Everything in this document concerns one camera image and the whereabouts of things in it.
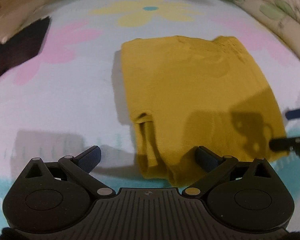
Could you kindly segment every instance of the flower pattern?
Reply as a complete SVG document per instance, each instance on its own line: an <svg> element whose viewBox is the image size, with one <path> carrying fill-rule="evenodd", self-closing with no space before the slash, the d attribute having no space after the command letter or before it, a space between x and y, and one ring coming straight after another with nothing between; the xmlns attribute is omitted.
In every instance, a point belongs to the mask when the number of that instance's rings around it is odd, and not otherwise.
<svg viewBox="0 0 300 240"><path fill-rule="evenodd" d="M213 21L236 31L236 37L247 48L247 50L266 49L269 55L281 65L291 63L292 53L287 53L290 48L277 35L275 39L271 36L271 31L259 22L252 24L245 19L234 17L212 17Z"/></svg>
<svg viewBox="0 0 300 240"><path fill-rule="evenodd" d="M78 21L61 28L51 28L42 51L36 57L15 67L13 71L6 72L0 78L0 81L7 75L15 73L13 84L24 85L38 73L41 63L60 64L74 60L76 57L75 51L68 48L68 46L93 40L101 33L92 28L80 30L86 24L86 21Z"/></svg>
<svg viewBox="0 0 300 240"><path fill-rule="evenodd" d="M118 19L119 26L137 27L147 24L155 15L175 22L194 21L189 15L201 13L186 9L190 6L186 3L165 2L164 0L118 1L108 7L92 10L91 14L124 14Z"/></svg>

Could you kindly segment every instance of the yellow flower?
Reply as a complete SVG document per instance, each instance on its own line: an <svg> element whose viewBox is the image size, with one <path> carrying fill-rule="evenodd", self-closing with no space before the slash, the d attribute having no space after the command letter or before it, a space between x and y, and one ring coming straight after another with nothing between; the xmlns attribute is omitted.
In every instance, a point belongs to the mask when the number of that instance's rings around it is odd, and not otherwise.
<svg viewBox="0 0 300 240"><path fill-rule="evenodd" d="M122 27L137 27L150 22L154 15L176 22L194 21L187 14L200 15L200 13L185 9L185 7L190 6L186 3L165 2L163 0L119 1L108 7L93 10L91 14L127 13L118 19L118 24Z"/></svg>

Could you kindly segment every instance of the yellow shirt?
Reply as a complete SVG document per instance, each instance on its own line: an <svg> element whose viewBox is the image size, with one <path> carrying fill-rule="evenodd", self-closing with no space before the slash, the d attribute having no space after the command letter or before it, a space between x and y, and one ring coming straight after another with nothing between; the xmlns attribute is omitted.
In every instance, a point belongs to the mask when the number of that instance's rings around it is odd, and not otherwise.
<svg viewBox="0 0 300 240"><path fill-rule="evenodd" d="M234 37L213 41L182 36L136 39L121 50L137 160L145 178L173 186L204 175L194 147L240 161L271 152L272 137L284 137L281 113L263 73Z"/></svg>

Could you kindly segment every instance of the blue flower center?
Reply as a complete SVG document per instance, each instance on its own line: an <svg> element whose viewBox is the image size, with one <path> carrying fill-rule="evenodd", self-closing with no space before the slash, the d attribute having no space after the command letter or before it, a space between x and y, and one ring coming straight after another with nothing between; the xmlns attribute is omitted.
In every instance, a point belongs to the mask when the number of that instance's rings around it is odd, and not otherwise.
<svg viewBox="0 0 300 240"><path fill-rule="evenodd" d="M155 11L155 10L158 10L159 8L156 7L156 6L146 6L146 7L143 7L143 10L145 11Z"/></svg>

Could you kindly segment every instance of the bedsheet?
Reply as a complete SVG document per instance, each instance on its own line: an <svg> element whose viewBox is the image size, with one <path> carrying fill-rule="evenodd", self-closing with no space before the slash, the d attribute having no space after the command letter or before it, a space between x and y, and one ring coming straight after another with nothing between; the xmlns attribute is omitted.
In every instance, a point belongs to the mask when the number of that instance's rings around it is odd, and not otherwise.
<svg viewBox="0 0 300 240"><path fill-rule="evenodd" d="M282 113L300 107L300 61L231 1L59 0L38 12L35 17L52 17L41 53L0 78L0 231L7 226L4 196L35 156L56 161L98 145L102 160L91 175L116 191L170 186L144 180L135 164L120 65L126 41L235 36L260 66ZM289 136L300 135L300 120L284 123ZM300 160L291 153L272 165L295 200L288 230L300 230Z"/></svg>

